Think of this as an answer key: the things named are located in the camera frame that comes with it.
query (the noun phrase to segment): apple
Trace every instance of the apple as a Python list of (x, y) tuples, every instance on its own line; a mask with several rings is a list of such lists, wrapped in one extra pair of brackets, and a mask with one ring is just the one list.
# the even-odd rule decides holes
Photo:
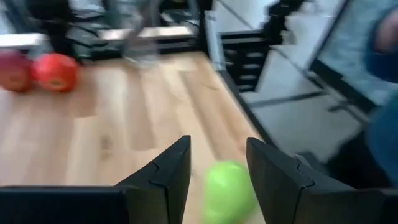
[(45, 54), (33, 63), (32, 73), (47, 90), (71, 91), (78, 81), (79, 64), (66, 55)]
[(18, 50), (0, 49), (0, 85), (9, 91), (25, 92), (32, 86), (30, 60)]
[(248, 169), (234, 161), (216, 163), (205, 181), (205, 223), (241, 223), (257, 204)]

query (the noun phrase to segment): person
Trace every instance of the person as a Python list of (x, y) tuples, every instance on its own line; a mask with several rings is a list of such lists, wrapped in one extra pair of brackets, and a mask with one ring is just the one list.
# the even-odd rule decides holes
[[(398, 6), (376, 21), (364, 54), (366, 70), (398, 83)], [(331, 176), (357, 189), (398, 187), (398, 94), (327, 163)]]

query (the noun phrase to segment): wooden table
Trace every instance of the wooden table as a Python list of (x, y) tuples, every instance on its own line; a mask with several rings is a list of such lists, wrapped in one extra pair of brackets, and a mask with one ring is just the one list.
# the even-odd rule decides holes
[[(199, 52), (82, 69), (71, 93), (0, 91), (0, 185), (114, 185), (192, 136), (184, 223), (201, 223), (203, 177), (220, 159), (246, 163), (258, 137), (221, 77)], [(258, 213), (253, 223), (264, 223)]]

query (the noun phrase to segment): red apple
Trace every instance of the red apple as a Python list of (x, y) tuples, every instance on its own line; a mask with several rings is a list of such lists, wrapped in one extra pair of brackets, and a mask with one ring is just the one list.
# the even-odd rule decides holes
[(16, 92), (31, 88), (30, 61), (18, 50), (0, 49), (0, 85)]
[(78, 81), (79, 64), (62, 54), (46, 54), (33, 63), (32, 74), (39, 84), (53, 91), (70, 91)]

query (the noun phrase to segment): blue shirt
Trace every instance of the blue shirt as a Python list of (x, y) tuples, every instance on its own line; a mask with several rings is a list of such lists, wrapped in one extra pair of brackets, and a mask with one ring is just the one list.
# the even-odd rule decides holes
[[(369, 35), (365, 52), (366, 69), (383, 80), (398, 83), (398, 48), (380, 54), (374, 50), (379, 24), (398, 6), (378, 20)], [(398, 187), (398, 95), (392, 97), (372, 118), (366, 132), (369, 150), (395, 187)]]

